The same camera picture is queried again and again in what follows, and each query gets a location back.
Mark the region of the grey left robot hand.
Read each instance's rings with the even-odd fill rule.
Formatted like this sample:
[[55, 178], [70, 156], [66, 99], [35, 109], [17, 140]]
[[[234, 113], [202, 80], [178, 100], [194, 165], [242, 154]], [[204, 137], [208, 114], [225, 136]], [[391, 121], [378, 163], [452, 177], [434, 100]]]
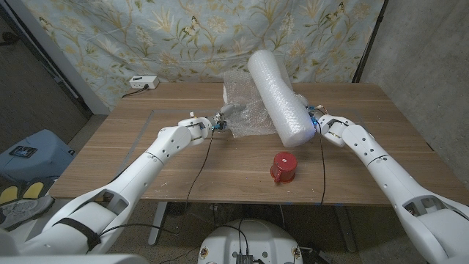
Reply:
[[212, 121], [212, 130], [213, 131], [227, 131], [228, 125], [227, 120], [228, 118], [235, 113], [236, 111], [242, 111], [245, 108], [245, 105], [241, 104], [226, 104], [221, 107], [221, 109], [211, 116]]

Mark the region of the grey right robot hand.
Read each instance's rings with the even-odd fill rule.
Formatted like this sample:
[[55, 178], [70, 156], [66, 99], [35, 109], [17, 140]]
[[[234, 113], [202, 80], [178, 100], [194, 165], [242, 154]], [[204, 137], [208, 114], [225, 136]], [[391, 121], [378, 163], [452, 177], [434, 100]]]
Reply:
[[318, 124], [317, 118], [321, 116], [320, 111], [316, 109], [314, 106], [308, 106], [308, 113], [313, 123], [313, 126], [316, 127]]

